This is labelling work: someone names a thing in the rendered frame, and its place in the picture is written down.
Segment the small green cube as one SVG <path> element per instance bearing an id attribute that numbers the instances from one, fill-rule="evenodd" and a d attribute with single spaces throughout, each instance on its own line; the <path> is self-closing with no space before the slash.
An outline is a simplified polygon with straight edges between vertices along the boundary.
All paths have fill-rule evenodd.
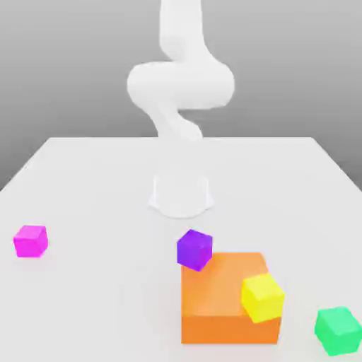
<path id="1" fill-rule="evenodd" d="M 347 307 L 319 310 L 314 332 L 328 356 L 355 353 L 362 341 L 362 325 Z"/>

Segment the small purple cube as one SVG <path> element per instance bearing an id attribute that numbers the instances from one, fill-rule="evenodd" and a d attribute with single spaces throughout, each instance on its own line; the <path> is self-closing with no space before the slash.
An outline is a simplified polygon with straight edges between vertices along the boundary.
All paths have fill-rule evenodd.
<path id="1" fill-rule="evenodd" d="M 200 272 L 213 254 L 213 237 L 189 229 L 177 241 L 177 263 Z"/>

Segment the small magenta cube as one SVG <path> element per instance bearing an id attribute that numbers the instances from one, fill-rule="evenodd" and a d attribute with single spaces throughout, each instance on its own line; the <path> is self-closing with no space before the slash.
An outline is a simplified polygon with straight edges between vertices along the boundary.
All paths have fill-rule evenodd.
<path id="1" fill-rule="evenodd" d="M 45 226 L 24 225 L 13 237 L 18 257 L 41 257 L 48 247 Z"/>

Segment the large orange box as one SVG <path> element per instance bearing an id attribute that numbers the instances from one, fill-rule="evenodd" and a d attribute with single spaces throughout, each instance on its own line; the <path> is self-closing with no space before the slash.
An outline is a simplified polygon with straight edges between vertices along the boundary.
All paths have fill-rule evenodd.
<path id="1" fill-rule="evenodd" d="M 268 272 L 260 252 L 215 252 L 201 271 L 181 267 L 182 344 L 276 344 L 281 318 L 254 323 L 243 279 Z"/>

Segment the small yellow cube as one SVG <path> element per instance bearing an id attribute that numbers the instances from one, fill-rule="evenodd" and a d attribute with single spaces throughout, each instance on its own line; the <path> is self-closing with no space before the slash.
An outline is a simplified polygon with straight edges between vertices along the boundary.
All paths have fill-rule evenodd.
<path id="1" fill-rule="evenodd" d="M 269 273 L 247 277 L 243 280 L 240 301 L 254 323 L 281 317 L 284 298 L 284 290 Z"/>

